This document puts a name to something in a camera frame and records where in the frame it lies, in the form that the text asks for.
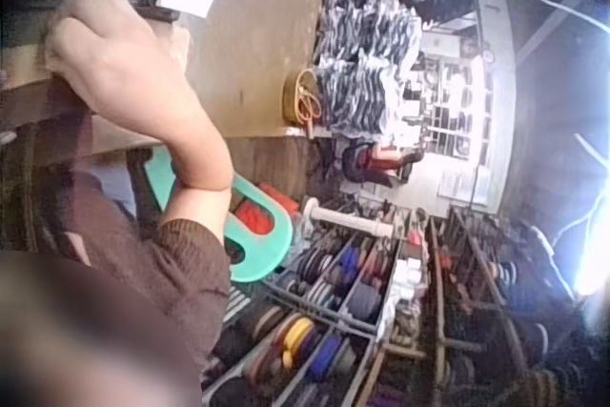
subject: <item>bright light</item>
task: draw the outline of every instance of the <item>bright light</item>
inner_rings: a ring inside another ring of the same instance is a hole
[[[610,205],[606,199],[610,195],[610,182],[606,183],[606,198],[601,201],[595,219],[591,222],[591,235],[584,246],[576,275],[574,289],[579,295],[591,295],[603,287],[610,275]]]
[[[473,102],[471,112],[473,127],[470,135],[470,154],[468,162],[477,166],[480,158],[480,149],[483,144],[483,128],[485,123],[485,68],[483,58],[475,57],[470,63],[470,72],[473,75],[472,93]]]

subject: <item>hand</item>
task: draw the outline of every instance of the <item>hand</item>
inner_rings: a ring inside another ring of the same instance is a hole
[[[68,0],[51,21],[47,66],[130,131],[184,143],[206,124],[178,63],[128,0]]]

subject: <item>stack of fabric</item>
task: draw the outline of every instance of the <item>stack of fabric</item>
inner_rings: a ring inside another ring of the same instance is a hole
[[[392,138],[421,20],[398,0],[324,0],[315,73],[332,132]]]

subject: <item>window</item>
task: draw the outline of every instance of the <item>window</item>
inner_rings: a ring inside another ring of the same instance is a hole
[[[485,74],[485,103],[481,110],[473,106],[473,77],[468,63],[445,58],[427,59],[427,61],[425,81],[430,99],[426,104],[424,120],[431,137],[428,151],[468,160],[474,139],[473,125],[477,116],[483,116],[478,163],[481,166],[487,165],[492,130],[491,73]]]

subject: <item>chair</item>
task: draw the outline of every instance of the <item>chair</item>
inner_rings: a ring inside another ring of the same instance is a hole
[[[168,150],[165,147],[154,148],[145,169],[152,192],[161,209],[165,209],[175,180]],[[274,219],[273,230],[259,235],[252,233],[233,214],[227,217],[224,235],[244,252],[243,260],[231,266],[231,280],[253,282],[270,274],[284,258],[293,239],[293,224],[284,208],[237,173],[233,189],[264,208]]]

